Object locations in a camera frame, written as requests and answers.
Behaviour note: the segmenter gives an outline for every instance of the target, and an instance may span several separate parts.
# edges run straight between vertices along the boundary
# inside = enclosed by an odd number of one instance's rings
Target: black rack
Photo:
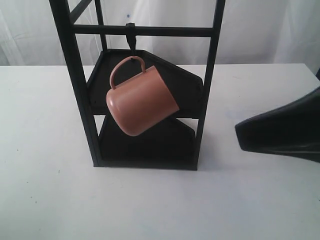
[[[133,23],[126,26],[104,25],[100,0],[94,0],[98,25],[74,24],[91,1],[81,0],[70,12],[67,0],[49,0],[93,166],[197,170],[225,0],[216,1],[212,27],[152,27],[135,26]],[[102,52],[88,82],[76,34],[100,35]],[[106,35],[125,35],[130,50],[108,49]],[[147,51],[136,50],[136,36],[210,38],[204,81]],[[110,69],[132,54],[142,57],[147,67],[156,65],[161,74],[167,75],[166,79],[176,80],[175,86],[171,81],[166,84],[180,106],[175,115],[136,137],[127,136],[119,129],[104,102]],[[134,63],[129,64],[132,64],[130,74],[134,74]],[[124,73],[122,81],[128,77]],[[184,92],[192,102],[187,101]],[[105,115],[99,134],[94,115]],[[198,119],[196,133],[176,118]]]

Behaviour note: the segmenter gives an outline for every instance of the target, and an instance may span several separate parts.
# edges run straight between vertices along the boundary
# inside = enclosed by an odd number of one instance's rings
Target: mug handle
[[[123,59],[122,61],[120,61],[115,67],[114,69],[112,70],[111,74],[110,74],[110,86],[112,89],[116,89],[116,86],[115,86],[115,83],[114,83],[114,78],[115,78],[115,74],[116,74],[116,71],[118,70],[118,68],[124,64],[125,62],[127,62],[128,60],[130,59],[136,59],[136,60],[139,60],[140,64],[141,64],[141,70],[143,73],[146,72],[146,64],[145,64],[145,61],[141,58],[141,57],[138,57],[138,56],[128,56],[126,57],[125,59]]]

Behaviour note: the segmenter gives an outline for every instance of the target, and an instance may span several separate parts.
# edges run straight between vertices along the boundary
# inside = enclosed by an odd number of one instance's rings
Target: pink mug
[[[130,59],[141,63],[142,72],[115,86],[118,68]],[[129,136],[137,136],[179,110],[179,107],[155,66],[148,69],[138,56],[120,61],[110,75],[111,89],[105,101],[113,119]]]

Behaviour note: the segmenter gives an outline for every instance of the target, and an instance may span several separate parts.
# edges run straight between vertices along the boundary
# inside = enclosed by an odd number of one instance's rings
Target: white table
[[[65,66],[0,82],[1,240],[319,239],[320,164],[242,151],[234,129],[318,87],[303,64],[215,67],[198,171],[93,168]]]

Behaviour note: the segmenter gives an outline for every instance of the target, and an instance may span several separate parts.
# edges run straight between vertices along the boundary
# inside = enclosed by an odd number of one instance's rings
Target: white backdrop
[[[80,0],[69,0],[70,8]],[[101,0],[104,23],[211,27],[214,0]],[[320,67],[320,0],[226,0],[217,64],[305,63]],[[94,1],[77,24],[97,24]],[[100,38],[77,35],[84,65],[98,58]],[[109,48],[128,48],[107,36]],[[137,37],[137,49],[174,64],[205,64],[208,38]],[[48,0],[0,0],[0,65],[64,65]]]

